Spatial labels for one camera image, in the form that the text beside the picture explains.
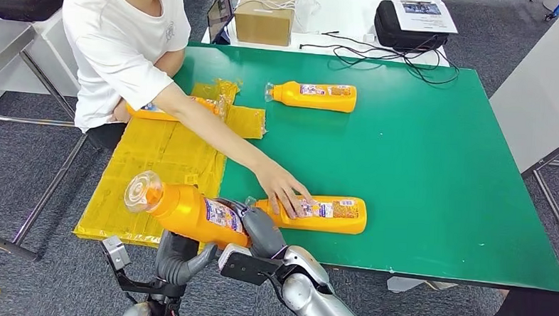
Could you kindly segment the person's left hand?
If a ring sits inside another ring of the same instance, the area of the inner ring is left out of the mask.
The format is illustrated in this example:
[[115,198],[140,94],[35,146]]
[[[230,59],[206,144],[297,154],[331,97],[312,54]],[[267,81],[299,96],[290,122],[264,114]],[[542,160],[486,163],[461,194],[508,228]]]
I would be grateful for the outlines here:
[[123,122],[125,124],[127,124],[129,122],[131,118],[131,114],[129,113],[129,110],[127,109],[127,101],[124,100],[123,98],[119,99],[117,105],[115,106],[112,115],[110,117],[110,122],[112,123],[116,123],[116,122]]

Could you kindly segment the person's right hand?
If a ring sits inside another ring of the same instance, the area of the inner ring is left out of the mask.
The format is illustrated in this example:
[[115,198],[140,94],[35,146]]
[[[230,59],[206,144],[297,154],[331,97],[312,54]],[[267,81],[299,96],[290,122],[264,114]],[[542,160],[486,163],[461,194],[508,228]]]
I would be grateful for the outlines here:
[[272,160],[265,161],[253,169],[255,176],[268,196],[272,212],[279,215],[281,210],[291,219],[305,217],[301,199],[312,202],[312,196],[286,169]]

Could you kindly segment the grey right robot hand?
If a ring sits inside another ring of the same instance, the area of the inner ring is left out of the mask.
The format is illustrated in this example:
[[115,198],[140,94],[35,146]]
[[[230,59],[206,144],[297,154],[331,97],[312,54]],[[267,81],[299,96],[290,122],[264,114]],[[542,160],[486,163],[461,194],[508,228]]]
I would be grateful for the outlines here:
[[280,229],[262,209],[228,199],[218,198],[216,201],[232,209],[240,219],[250,239],[253,257],[273,258],[287,247]]

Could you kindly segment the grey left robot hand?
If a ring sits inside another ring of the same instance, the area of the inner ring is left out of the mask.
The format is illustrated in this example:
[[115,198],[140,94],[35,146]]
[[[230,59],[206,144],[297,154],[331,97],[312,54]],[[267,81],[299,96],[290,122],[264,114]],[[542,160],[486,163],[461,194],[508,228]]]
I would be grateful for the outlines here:
[[156,255],[156,275],[172,285],[185,285],[215,258],[218,250],[216,243],[207,243],[200,253],[198,247],[198,241],[164,230]]

